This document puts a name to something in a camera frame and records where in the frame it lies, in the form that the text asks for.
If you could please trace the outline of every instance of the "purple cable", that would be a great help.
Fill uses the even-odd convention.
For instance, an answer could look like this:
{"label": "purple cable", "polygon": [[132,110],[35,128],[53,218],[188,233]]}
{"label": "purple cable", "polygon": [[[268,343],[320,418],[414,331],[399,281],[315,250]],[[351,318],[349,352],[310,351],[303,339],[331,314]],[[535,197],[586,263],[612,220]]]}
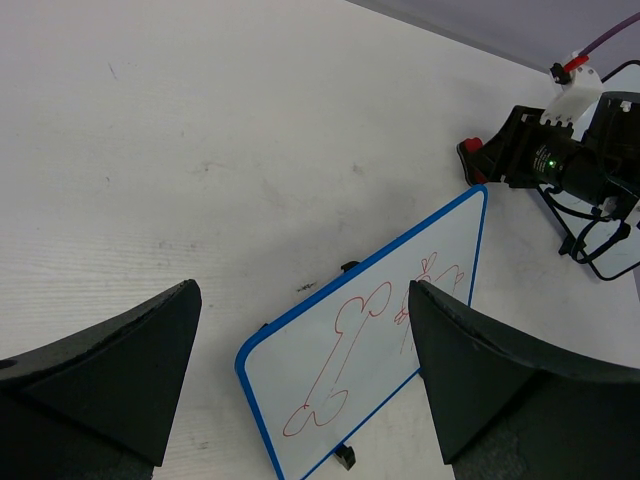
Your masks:
{"label": "purple cable", "polygon": [[582,51],[578,54],[578,56],[582,57],[584,55],[589,55],[591,52],[593,52],[596,48],[598,48],[604,42],[609,40],[615,34],[620,33],[622,30],[627,28],[629,25],[633,25],[638,20],[640,20],[640,12],[636,13],[635,15],[631,15],[626,20],[623,20],[622,22],[620,22],[615,27],[611,28],[607,32],[605,32],[602,35],[600,35],[593,42],[591,42],[589,45],[587,45],[585,48],[583,48]]}

